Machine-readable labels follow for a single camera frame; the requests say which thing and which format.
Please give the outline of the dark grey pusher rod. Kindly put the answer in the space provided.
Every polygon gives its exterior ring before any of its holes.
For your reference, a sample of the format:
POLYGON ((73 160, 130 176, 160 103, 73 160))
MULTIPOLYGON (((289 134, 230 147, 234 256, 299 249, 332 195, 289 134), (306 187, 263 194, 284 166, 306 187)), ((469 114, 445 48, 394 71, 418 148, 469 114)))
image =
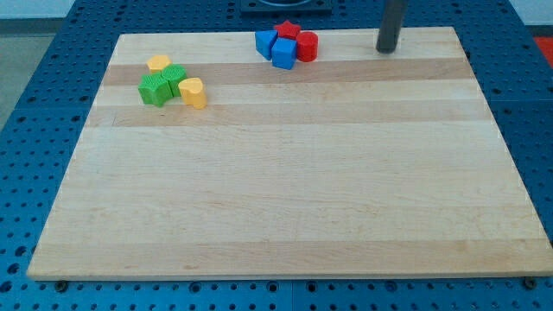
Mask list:
POLYGON ((408 0, 385 1, 376 43, 379 53, 391 54, 396 50, 407 7, 408 0))

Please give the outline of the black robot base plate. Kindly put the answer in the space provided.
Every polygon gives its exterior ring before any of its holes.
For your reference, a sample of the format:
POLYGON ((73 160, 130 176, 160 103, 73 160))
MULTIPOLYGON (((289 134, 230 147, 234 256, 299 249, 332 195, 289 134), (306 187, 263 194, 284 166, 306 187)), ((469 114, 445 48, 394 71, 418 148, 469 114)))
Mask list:
POLYGON ((332 0, 239 0, 242 13, 327 13, 332 0))

